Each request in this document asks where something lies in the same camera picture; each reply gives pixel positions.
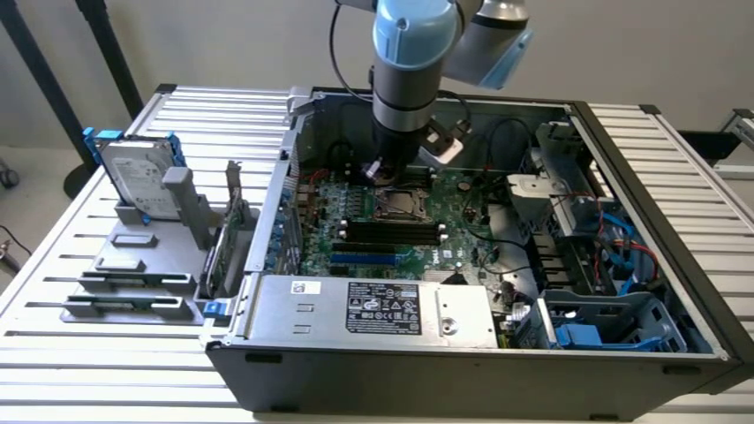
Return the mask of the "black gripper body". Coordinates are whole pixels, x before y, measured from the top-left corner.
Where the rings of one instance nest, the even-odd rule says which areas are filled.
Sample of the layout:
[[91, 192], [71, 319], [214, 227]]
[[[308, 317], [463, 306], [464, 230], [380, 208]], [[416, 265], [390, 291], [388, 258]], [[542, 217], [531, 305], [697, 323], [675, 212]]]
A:
[[390, 186], [403, 178], [407, 166], [418, 158], [418, 150], [426, 137], [426, 128], [399, 132], [380, 123], [372, 124], [376, 153], [362, 168], [362, 175], [371, 186]]

